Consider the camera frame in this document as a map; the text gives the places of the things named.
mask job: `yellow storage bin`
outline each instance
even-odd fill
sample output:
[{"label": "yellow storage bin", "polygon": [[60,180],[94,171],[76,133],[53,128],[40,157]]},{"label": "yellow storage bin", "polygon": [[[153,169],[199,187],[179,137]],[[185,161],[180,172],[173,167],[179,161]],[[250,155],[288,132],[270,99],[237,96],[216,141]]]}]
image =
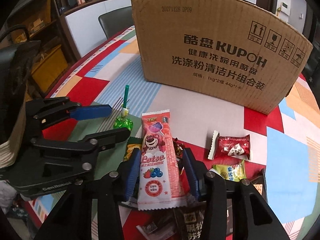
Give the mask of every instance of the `yellow storage bin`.
[{"label": "yellow storage bin", "polygon": [[61,50],[61,45],[58,45],[43,60],[32,66],[31,75],[39,88],[47,92],[67,67],[68,63]]}]

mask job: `pink candy package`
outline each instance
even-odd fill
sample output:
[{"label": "pink candy package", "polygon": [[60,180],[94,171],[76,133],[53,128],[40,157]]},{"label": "pink candy package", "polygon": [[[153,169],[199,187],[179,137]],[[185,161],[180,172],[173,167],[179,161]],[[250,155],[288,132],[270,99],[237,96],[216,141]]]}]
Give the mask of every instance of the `pink candy package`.
[{"label": "pink candy package", "polygon": [[142,114],[144,138],[140,164],[138,209],[186,206],[169,128],[170,112]]}]

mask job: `green lollipop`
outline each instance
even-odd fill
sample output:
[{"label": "green lollipop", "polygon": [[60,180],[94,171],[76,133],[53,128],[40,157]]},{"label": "green lollipop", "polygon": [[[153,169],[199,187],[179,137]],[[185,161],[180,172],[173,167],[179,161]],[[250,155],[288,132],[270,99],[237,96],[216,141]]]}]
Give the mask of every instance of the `green lollipop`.
[{"label": "green lollipop", "polygon": [[121,109],[121,115],[116,118],[115,123],[113,124],[113,129],[126,127],[130,131],[132,130],[133,122],[128,118],[128,114],[129,114],[129,109],[127,108],[128,93],[129,93],[129,85],[126,85],[124,90],[124,99],[123,99],[123,105]]}]

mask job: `red candy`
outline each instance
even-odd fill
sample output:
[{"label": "red candy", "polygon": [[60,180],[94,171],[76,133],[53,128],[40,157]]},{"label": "red candy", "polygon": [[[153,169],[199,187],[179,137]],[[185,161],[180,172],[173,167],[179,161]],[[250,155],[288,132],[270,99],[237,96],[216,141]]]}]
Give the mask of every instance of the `red candy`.
[{"label": "red candy", "polygon": [[244,137],[222,137],[215,131],[212,138],[212,146],[209,160],[221,156],[246,155],[250,160],[250,135]]}]

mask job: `screw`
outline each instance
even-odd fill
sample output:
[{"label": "screw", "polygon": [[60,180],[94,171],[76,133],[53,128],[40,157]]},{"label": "screw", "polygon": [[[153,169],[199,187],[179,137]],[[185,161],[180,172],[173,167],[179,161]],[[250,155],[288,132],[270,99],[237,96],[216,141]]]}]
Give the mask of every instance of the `screw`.
[{"label": "screw", "polygon": [[82,163],[82,169],[89,171],[92,169],[92,165],[90,163]]},{"label": "screw", "polygon": [[96,145],[98,143],[97,139],[90,139],[91,144]]},{"label": "screw", "polygon": [[112,171],[109,173],[109,176],[112,177],[112,178],[116,178],[118,177],[119,173],[117,171]]},{"label": "screw", "polygon": [[241,179],[241,183],[242,183],[243,185],[248,186],[248,185],[250,184],[250,181],[249,181],[248,179]]},{"label": "screw", "polygon": [[207,175],[207,177],[209,177],[209,178],[213,178],[214,176],[216,176],[216,174],[215,174],[214,171],[208,171],[208,172],[206,173],[206,175]]},{"label": "screw", "polygon": [[82,180],[82,179],[76,179],[76,181],[75,181],[75,185],[81,185],[81,184],[82,184],[82,182],[83,182],[83,180]]}]

